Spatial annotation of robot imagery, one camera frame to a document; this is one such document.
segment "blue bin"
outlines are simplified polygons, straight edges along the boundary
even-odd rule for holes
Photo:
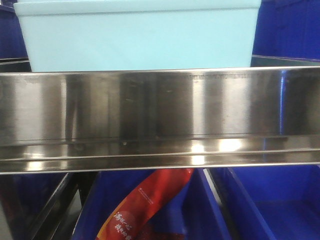
[[[101,172],[87,198],[72,240],[95,239],[117,205],[152,170]],[[204,171],[194,171],[189,184],[150,220],[160,233],[186,235],[186,240],[231,240]]]
[[[246,240],[319,240],[319,166],[211,169]]]
[[[26,56],[24,39],[13,8],[0,5],[0,59]]]
[[[41,212],[64,175],[64,173],[42,173],[14,176],[27,222],[32,221]]]
[[[263,0],[253,54],[320,59],[320,1]]]

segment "plastic container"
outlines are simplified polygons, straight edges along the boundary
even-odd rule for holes
[[[20,0],[31,68],[249,67],[261,0]]]
[[[320,59],[320,1],[263,0],[253,53]]]
[[[72,240],[95,239],[100,227],[130,191],[152,171],[108,171],[99,174],[83,207]],[[160,233],[186,235],[186,240],[231,240],[202,169],[150,220]]]
[[[64,175],[64,173],[42,173],[14,176],[27,224],[40,213]]]
[[[13,8],[0,5],[0,59],[26,57],[20,25]]]
[[[246,240],[320,239],[319,166],[211,169]]]

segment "red snack bag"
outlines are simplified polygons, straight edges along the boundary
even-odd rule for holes
[[[188,183],[193,169],[156,170],[116,207],[96,240],[134,240],[148,220]]]

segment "metal shelf frame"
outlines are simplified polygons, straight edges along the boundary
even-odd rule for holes
[[[1,73],[0,174],[320,163],[320,67]]]

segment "light blue plastic bin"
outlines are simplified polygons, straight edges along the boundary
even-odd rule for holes
[[[31,68],[249,67],[261,0],[20,0]]]

